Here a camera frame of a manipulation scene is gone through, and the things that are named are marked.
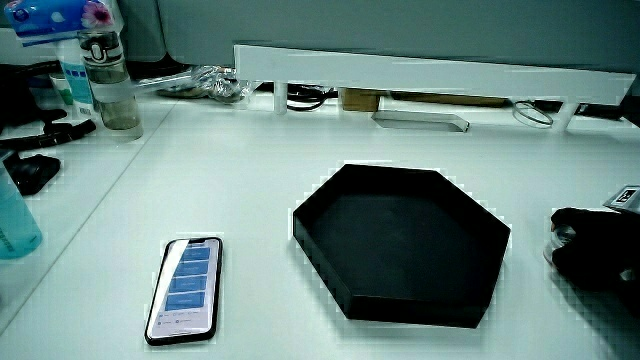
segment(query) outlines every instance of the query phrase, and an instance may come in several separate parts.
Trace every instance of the phone case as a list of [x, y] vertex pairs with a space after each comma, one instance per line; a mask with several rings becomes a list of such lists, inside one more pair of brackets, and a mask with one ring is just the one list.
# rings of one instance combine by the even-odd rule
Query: phone case
[[[144, 338], [147, 341], [147, 344], [151, 346], [160, 346], [160, 345], [170, 345], [170, 344], [178, 344], [178, 343], [185, 343], [185, 342], [209, 340], [216, 333], [216, 327], [218, 323], [218, 291], [220, 288], [220, 270], [222, 268], [222, 239], [218, 237], [207, 237], [207, 238], [189, 239], [189, 242], [194, 240], [209, 240], [209, 239], [216, 239], [220, 244], [220, 246], [218, 246], [218, 260], [216, 261], [216, 284], [214, 287], [215, 295], [213, 299], [213, 312], [212, 312], [213, 321], [211, 322], [211, 329], [209, 329], [209, 331], [202, 334], [181, 335], [181, 336], [166, 337], [161, 339], [153, 339], [147, 335], [147, 328], [149, 327], [149, 321], [151, 321], [151, 313], [152, 313], [151, 309], [153, 309], [153, 305], [156, 300], [156, 293], [158, 291], [158, 282], [160, 281], [160, 276], [158, 275], [158, 279], [156, 280], [156, 287], [155, 287], [155, 290], [153, 291], [153, 300], [151, 303], [151, 309], [149, 309], [149, 317], [147, 318], [147, 324], [145, 326], [145, 331], [144, 331]], [[165, 247], [164, 256], [162, 257], [162, 264], [160, 265], [159, 274], [162, 274], [162, 270], [164, 268], [164, 262], [169, 253], [169, 248], [171, 247], [171, 244], [173, 244], [176, 241], [177, 240], [170, 241]]]

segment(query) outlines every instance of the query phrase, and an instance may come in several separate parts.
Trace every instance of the gray wall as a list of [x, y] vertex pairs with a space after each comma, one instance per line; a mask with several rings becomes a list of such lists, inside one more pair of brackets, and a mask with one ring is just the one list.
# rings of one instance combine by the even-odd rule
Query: gray wall
[[167, 50], [184, 63], [230, 65], [233, 44], [263, 44], [640, 73], [640, 2], [633, 0], [158, 4]]

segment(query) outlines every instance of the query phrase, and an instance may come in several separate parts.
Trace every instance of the bottle cap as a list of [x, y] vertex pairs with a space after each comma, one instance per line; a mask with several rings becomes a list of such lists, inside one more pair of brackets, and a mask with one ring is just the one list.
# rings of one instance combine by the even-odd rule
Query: bottle cap
[[78, 33], [82, 56], [91, 64], [109, 64], [122, 58], [122, 46], [115, 31]]

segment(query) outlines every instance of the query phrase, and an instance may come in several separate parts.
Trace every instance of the black hexagonal tray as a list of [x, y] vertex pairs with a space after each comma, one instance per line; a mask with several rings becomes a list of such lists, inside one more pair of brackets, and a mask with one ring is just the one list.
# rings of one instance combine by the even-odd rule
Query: black hexagonal tray
[[509, 228], [435, 171], [345, 165], [293, 235], [349, 319], [475, 328]]

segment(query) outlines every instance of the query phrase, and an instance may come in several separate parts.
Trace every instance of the blue bottle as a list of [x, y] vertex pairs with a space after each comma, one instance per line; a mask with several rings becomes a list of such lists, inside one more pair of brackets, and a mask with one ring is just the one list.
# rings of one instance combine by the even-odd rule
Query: blue bottle
[[32, 252], [42, 233], [0, 157], [0, 259], [14, 259]]

